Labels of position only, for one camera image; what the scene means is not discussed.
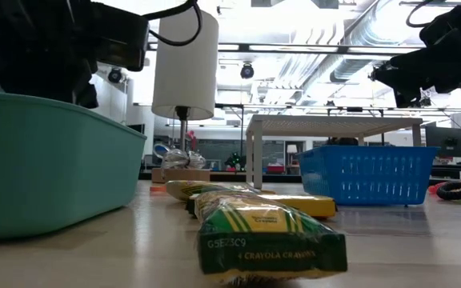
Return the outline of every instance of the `security camera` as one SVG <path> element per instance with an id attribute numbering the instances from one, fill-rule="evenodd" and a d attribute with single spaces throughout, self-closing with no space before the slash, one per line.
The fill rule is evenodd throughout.
<path id="1" fill-rule="evenodd" d="M 126 81 L 126 75 L 122 74 L 122 69 L 111 68 L 111 72 L 108 74 L 108 81 L 119 84 Z"/>
<path id="2" fill-rule="evenodd" d="M 254 68 L 252 67 L 251 63 L 243 64 L 243 68 L 241 68 L 241 78 L 243 79 L 250 79 L 254 77 Z"/>

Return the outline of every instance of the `monitor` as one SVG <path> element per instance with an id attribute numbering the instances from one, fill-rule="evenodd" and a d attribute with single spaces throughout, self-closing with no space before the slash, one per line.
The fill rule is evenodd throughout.
<path id="1" fill-rule="evenodd" d="M 461 129 L 426 126 L 426 146 L 440 147 L 440 157 L 461 157 Z"/>

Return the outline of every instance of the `lamp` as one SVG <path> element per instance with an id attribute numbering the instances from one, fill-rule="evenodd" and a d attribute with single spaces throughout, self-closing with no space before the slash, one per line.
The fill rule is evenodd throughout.
<path id="1" fill-rule="evenodd" d="M 164 18 L 159 34 L 182 41 L 198 28 L 193 8 Z M 181 150 L 186 150 L 187 120 L 214 115 L 214 91 L 218 64 L 218 22 L 202 11 L 202 30 L 189 45 L 176 47 L 158 43 L 152 112 L 181 121 Z"/>
<path id="2" fill-rule="evenodd" d="M 293 154 L 297 154 L 298 153 L 298 149 L 296 148 L 296 145 L 295 144 L 290 144 L 287 146 L 287 153 L 289 154 L 289 164 L 292 165 L 293 164 Z"/>

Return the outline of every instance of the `desk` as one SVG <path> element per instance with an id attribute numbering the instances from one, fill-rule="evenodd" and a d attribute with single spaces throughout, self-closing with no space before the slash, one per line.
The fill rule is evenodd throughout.
<path id="1" fill-rule="evenodd" d="M 263 187 L 263 136 L 349 137 L 364 145 L 365 137 L 411 127 L 414 146 L 421 146 L 422 123 L 421 118 L 255 114 L 247 128 L 247 182 Z"/>

